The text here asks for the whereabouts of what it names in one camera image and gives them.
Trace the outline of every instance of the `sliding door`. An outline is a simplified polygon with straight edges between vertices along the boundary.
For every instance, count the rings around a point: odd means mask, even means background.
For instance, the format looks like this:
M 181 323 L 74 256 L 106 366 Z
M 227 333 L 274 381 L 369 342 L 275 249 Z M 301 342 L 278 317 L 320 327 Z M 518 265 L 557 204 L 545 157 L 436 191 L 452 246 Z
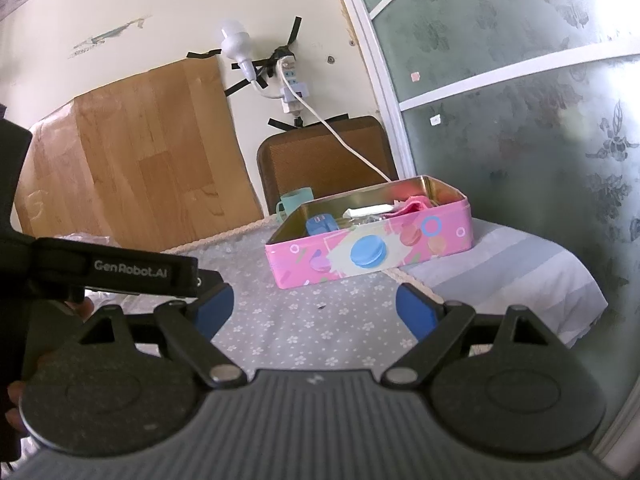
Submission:
M 610 307 L 575 351 L 606 391 L 606 427 L 640 371 L 640 0 L 350 5 L 405 166 L 596 278 Z

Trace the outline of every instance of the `hand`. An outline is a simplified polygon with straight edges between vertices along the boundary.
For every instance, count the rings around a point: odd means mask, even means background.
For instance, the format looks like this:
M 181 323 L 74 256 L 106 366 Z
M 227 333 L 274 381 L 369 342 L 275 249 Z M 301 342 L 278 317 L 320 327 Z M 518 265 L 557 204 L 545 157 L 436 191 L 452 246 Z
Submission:
M 84 298 L 84 301 L 82 303 L 70 303 L 67 301 L 66 304 L 74 309 L 83 321 L 86 321 L 88 317 L 91 316 L 91 314 L 94 312 L 94 302 L 89 298 Z M 50 354 L 44 354 L 43 356 L 41 356 L 38 359 L 38 366 L 41 366 L 43 363 L 45 363 L 49 358 L 49 355 Z M 15 406 L 18 406 L 18 403 L 20 403 L 20 398 L 22 397 L 25 386 L 26 383 L 24 381 L 14 381 L 13 383 L 9 384 L 7 392 L 9 394 L 9 399 L 11 399 L 11 402 L 14 403 Z M 20 418 L 20 411 L 18 410 L 18 408 L 10 409 L 4 414 L 4 417 L 16 431 L 24 435 L 27 434 L 24 423 Z

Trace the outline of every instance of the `blue object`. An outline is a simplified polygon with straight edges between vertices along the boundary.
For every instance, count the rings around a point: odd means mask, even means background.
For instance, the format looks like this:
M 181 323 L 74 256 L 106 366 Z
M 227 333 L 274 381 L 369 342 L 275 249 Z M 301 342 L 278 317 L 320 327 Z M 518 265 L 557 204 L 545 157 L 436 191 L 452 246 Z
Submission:
M 438 325 L 438 316 L 434 309 L 403 283 L 396 292 L 396 312 L 414 337 L 422 341 Z
M 427 222 L 431 220 L 434 220 L 437 224 L 435 231 L 427 231 Z M 425 236 L 435 236 L 439 234 L 440 231 L 442 231 L 442 221 L 437 216 L 427 216 L 427 218 L 422 221 L 422 225 L 420 226 L 420 228 L 422 229 L 422 232 Z
M 306 232 L 309 236 L 330 233 L 331 231 L 338 230 L 340 230 L 340 228 L 338 227 L 335 218 L 329 214 L 312 216 L 306 221 Z
M 193 324 L 207 340 L 211 341 L 234 311 L 234 290 L 224 283 L 218 292 L 198 306 Z
M 373 269 L 386 258 L 386 244 L 377 235 L 367 235 L 354 243 L 350 257 L 358 267 Z

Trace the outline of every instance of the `macaron print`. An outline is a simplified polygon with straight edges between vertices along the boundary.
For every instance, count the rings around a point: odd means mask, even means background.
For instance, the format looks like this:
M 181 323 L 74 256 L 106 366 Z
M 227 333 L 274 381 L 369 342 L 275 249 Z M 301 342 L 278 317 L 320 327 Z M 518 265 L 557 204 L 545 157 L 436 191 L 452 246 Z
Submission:
M 447 241 L 440 235 L 429 238 L 428 244 L 431 252 L 438 256 L 442 256 L 447 248 Z
M 363 269 L 373 269 L 386 258 L 386 244 L 377 235 L 360 238 L 351 248 L 351 261 Z
M 422 238 L 422 232 L 413 224 L 402 226 L 400 231 L 400 243 L 406 247 L 412 247 Z
M 316 272 L 329 272 L 331 270 L 331 262 L 326 256 L 322 256 L 320 249 L 316 249 L 316 252 L 311 255 L 309 266 Z

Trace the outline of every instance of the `white wall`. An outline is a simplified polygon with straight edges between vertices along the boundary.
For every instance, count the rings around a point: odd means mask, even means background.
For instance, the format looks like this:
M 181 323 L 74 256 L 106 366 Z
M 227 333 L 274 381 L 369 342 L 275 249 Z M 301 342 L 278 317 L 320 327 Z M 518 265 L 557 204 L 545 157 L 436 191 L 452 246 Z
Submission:
M 6 117 L 29 128 L 73 97 L 151 68 L 179 60 L 187 51 L 219 47 L 216 25 L 225 17 L 244 23 L 257 57 L 286 42 L 293 19 L 302 27 L 293 51 L 310 103 L 325 117 L 348 112 L 376 115 L 376 102 L 340 0 L 29 0 L 0 23 L 0 102 Z M 80 56 L 73 47 L 137 18 L 129 27 Z M 327 56 L 335 64 L 326 62 Z M 226 86 L 242 79 L 223 63 Z M 278 101 L 244 88 L 229 98 L 249 176 L 264 207 L 255 155 L 278 130 L 270 117 L 292 122 Z M 315 122 L 308 115 L 307 123 Z

